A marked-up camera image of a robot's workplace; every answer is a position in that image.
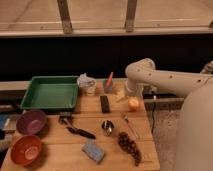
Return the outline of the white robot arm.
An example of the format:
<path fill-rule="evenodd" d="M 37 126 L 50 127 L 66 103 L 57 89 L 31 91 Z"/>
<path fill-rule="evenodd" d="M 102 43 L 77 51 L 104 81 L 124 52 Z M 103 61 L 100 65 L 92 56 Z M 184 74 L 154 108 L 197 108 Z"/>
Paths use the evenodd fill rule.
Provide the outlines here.
<path fill-rule="evenodd" d="M 127 65 L 125 76 L 131 95 L 148 84 L 182 100 L 173 171 L 213 171 L 213 73 L 158 70 L 144 58 Z"/>

